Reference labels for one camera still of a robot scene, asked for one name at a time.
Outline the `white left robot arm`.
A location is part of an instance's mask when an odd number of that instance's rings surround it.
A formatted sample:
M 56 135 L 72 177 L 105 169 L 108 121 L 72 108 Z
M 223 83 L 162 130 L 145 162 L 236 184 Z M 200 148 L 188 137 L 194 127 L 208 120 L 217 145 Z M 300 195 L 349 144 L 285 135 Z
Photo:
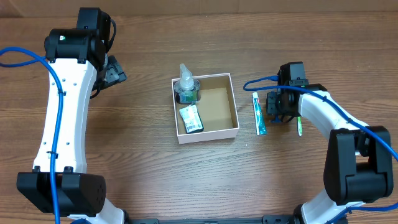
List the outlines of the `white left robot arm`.
M 31 172 L 17 175 L 17 189 L 43 213 L 74 223 L 127 223 L 128 214 L 106 198 L 103 176 L 87 173 L 85 133 L 90 99 L 106 85 L 107 55 L 115 29 L 54 29 L 45 58 L 28 55 L 49 71 L 42 143 Z

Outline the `clear soap dispenser bottle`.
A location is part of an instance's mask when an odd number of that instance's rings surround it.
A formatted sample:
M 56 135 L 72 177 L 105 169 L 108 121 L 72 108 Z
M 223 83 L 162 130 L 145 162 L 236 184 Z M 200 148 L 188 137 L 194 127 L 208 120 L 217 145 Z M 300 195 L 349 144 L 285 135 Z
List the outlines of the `clear soap dispenser bottle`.
M 174 95 L 181 105 L 195 104 L 200 100 L 200 81 L 193 77 L 184 63 L 180 64 L 180 79 L 174 83 Z

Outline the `green soap packet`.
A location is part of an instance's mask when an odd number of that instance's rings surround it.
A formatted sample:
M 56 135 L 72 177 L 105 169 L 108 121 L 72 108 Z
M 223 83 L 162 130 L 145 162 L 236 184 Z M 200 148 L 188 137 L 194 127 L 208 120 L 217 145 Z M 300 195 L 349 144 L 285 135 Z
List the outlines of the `green soap packet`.
M 196 105 L 179 109 L 187 134 L 200 133 L 204 130 L 203 123 Z

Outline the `green toothbrush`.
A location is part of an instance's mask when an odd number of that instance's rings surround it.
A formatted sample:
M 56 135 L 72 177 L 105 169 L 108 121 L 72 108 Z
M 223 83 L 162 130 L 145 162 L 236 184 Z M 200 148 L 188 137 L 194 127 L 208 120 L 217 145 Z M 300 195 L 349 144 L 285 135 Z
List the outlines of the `green toothbrush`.
M 297 117 L 297 132 L 299 136 L 302 136 L 303 129 L 302 129 L 301 117 Z

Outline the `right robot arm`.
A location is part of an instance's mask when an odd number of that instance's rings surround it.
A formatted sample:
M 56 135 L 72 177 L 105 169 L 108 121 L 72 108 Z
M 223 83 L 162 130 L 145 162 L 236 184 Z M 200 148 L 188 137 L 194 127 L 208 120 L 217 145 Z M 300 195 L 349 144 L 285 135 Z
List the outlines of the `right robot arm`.
M 328 140 L 324 189 L 296 207 L 286 223 L 347 223 L 353 211 L 389 212 L 397 204 L 373 207 L 394 188 L 392 161 L 397 153 L 384 126 L 370 126 L 336 103 L 321 85 L 266 88 L 272 114 L 309 120 Z

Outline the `blue disposable razor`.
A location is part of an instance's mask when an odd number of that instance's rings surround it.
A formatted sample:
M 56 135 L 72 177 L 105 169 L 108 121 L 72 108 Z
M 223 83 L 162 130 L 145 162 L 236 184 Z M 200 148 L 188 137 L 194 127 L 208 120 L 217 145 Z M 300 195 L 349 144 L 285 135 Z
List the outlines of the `blue disposable razor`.
M 284 119 L 284 115 L 280 116 L 275 114 L 274 118 L 270 120 L 271 123 L 282 123 Z

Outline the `toothpaste tube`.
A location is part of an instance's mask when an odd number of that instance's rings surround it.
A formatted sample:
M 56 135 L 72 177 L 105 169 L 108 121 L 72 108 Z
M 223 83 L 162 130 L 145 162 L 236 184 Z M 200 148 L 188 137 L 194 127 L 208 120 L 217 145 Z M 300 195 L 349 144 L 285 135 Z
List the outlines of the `toothpaste tube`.
M 262 108 L 259 103 L 259 96 L 258 96 L 257 92 L 252 93 L 252 104 L 253 104 L 254 117 L 255 117 L 255 123 L 256 123 L 256 133 L 258 136 L 266 135 L 267 129 L 266 129 L 266 125 L 264 122 Z

